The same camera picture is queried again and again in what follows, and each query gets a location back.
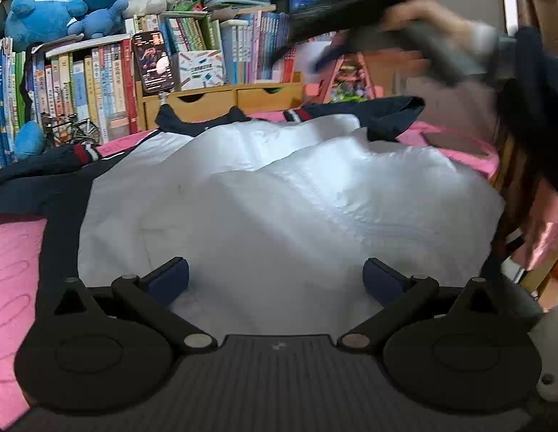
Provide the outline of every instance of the black sleeve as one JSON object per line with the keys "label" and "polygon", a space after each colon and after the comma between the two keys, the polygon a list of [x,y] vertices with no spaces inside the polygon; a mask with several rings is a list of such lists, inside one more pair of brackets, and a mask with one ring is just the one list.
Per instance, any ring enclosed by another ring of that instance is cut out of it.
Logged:
{"label": "black sleeve", "polygon": [[514,77],[499,91],[497,112],[558,192],[558,57],[545,53],[533,28],[520,28],[515,39],[514,48],[506,46],[514,51]]}

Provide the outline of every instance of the round disc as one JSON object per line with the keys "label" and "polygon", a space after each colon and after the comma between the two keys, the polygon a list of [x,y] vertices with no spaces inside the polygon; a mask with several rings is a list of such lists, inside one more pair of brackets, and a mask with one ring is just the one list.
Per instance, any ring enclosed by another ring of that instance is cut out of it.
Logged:
{"label": "round disc", "polygon": [[85,413],[139,400],[171,363],[168,342],[154,330],[77,313],[33,326],[15,357],[15,374],[36,404]]}
{"label": "round disc", "polygon": [[481,313],[408,325],[389,338],[383,360],[406,394],[449,411],[510,408],[535,389],[541,374],[525,331]]}

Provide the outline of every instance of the pink fabric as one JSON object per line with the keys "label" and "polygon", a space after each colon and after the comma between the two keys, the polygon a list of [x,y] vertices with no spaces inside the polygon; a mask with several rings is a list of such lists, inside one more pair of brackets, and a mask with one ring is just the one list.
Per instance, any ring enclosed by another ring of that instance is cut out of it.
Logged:
{"label": "pink fabric", "polygon": [[97,150],[103,157],[111,156],[115,153],[120,153],[121,151],[126,150],[131,146],[135,146],[147,135],[153,133],[153,131],[154,130],[140,131],[139,133],[134,133],[133,135],[127,135],[123,138],[117,138],[116,140],[109,141],[108,143],[98,146]]}
{"label": "pink fabric", "polygon": [[283,111],[279,112],[261,112],[261,113],[252,113],[249,114],[248,117],[251,118],[262,118],[263,120],[272,121],[272,122],[283,122],[285,120],[285,116],[283,115]]}
{"label": "pink fabric", "polygon": [[35,320],[39,252],[46,219],[0,224],[0,428],[27,411],[15,353]]}
{"label": "pink fabric", "polygon": [[497,169],[499,168],[499,155],[497,154],[497,150],[491,144],[449,128],[430,125],[429,123],[418,120],[413,122],[413,125],[411,125],[407,131],[400,134],[397,137],[397,140],[400,143],[408,144],[410,146],[424,147],[429,145],[428,141],[424,137],[424,134],[428,133],[441,133],[456,136],[478,146],[483,151],[484,156],[475,156],[474,154],[463,153],[461,151],[445,148],[437,149],[453,161],[466,164],[476,171],[481,172],[487,179],[491,179],[491,177],[493,177],[497,172]]}
{"label": "pink fabric", "polygon": [[513,261],[526,270],[537,267],[550,252],[558,249],[558,193],[542,179],[537,187],[529,218],[523,226],[523,244]]}

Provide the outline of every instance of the white plastic part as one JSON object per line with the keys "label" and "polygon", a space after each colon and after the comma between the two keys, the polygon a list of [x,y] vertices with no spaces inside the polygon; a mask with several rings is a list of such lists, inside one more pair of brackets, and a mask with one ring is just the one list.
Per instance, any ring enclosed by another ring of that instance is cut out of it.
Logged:
{"label": "white plastic part", "polygon": [[537,391],[547,401],[558,401],[558,305],[543,316],[529,335],[543,362]]}

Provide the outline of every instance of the yellow book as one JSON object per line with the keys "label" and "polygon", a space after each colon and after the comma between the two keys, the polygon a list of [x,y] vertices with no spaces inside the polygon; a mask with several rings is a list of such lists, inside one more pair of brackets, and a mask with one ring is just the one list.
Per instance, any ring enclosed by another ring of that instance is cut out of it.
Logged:
{"label": "yellow book", "polygon": [[87,82],[87,104],[89,106],[89,118],[97,123],[97,102],[95,96],[95,82],[93,81],[93,62],[91,57],[85,57],[85,81]]}
{"label": "yellow book", "polygon": [[63,109],[65,116],[75,113],[73,98],[71,97],[71,71],[69,70],[69,55],[59,56],[59,84],[63,96]]}

